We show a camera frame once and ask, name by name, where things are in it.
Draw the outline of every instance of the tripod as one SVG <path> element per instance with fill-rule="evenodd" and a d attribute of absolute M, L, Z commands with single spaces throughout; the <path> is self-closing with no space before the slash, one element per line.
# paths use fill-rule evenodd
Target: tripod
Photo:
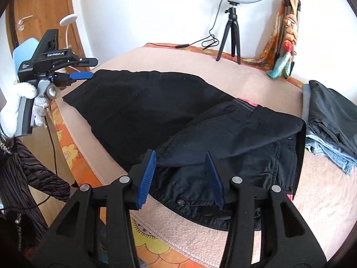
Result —
<path fill-rule="evenodd" d="M 231 28 L 231 40 L 232 40 L 231 55 L 232 55 L 232 57 L 235 56 L 235 51 L 236 51 L 236 47 L 237 47 L 237 63 L 241 64 L 241 46 L 240 46 L 240 41 L 239 41 L 239 26 L 238 26 L 238 22 L 237 22 L 236 8 L 234 7 L 237 5 L 237 3 L 230 2 L 230 4 L 232 6 L 228 10 L 225 11 L 225 13 L 229 13 L 228 22 L 226 25 L 226 29 L 224 31 L 224 35 L 223 35 L 222 42 L 221 42 L 221 47 L 219 49 L 216 61 L 219 61 L 221 59 L 224 44 L 226 43 L 228 32 L 229 32 L 229 29 Z"/>

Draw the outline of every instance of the folded clothes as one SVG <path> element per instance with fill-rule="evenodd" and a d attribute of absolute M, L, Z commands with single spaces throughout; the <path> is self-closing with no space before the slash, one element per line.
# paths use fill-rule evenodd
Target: folded clothes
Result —
<path fill-rule="evenodd" d="M 357 106 L 317 81 L 304 85 L 302 92 L 304 120 L 308 113 L 306 148 L 328 156 L 351 175 L 357 166 Z"/>

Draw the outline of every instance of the bed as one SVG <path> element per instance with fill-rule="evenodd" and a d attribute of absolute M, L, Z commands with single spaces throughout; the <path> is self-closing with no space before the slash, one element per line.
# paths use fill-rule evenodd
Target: bed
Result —
<path fill-rule="evenodd" d="M 301 115 L 302 83 L 293 78 L 270 79 L 264 68 L 237 65 L 228 54 L 216 62 L 215 51 L 190 47 L 141 47 L 94 69 L 177 71 L 202 77 L 235 97 Z M 62 96 L 76 88 L 73 84 Z M 61 98 L 52 105 L 58 139 L 79 184 L 109 184 L 125 174 L 90 131 L 88 123 Z M 345 175 L 323 156 L 305 153 L 294 204 L 315 234 L 327 259 L 343 244 L 357 221 L 356 173 Z M 227 232 L 194 224 L 149 197 L 139 212 L 131 213 L 138 256 L 153 267 L 218 267 Z M 255 233 L 253 262 L 259 259 L 260 232 Z"/>

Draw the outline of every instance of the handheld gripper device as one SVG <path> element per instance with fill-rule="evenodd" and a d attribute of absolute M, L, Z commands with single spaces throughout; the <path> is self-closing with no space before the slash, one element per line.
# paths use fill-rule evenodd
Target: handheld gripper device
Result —
<path fill-rule="evenodd" d="M 20 64 L 17 75 L 20 82 L 28 82 L 37 88 L 37 95 L 46 95 L 50 83 L 57 87 L 70 86 L 77 80 L 93 77 L 92 72 L 75 72 L 72 74 L 56 72 L 67 66 L 97 66 L 95 58 L 80 58 L 71 49 L 58 49 L 58 29 L 49 29 L 42 37 L 30 60 Z M 17 130 L 15 136 L 32 134 L 35 120 L 32 115 L 34 99 L 21 98 Z"/>

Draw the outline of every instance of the gloved hand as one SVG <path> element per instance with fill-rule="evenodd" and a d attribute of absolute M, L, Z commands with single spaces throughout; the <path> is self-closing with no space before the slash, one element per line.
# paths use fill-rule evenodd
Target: gloved hand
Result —
<path fill-rule="evenodd" d="M 60 90 L 54 84 L 47 88 L 46 95 L 37 96 L 37 89 L 28 82 L 21 82 L 13 85 L 12 97 L 6 102 L 5 107 L 0 111 L 0 124 L 6 137 L 13 138 L 17 128 L 17 116 L 21 97 L 33 99 L 32 114 L 36 126 L 45 125 L 46 108 L 50 105 L 50 100 L 58 98 Z"/>

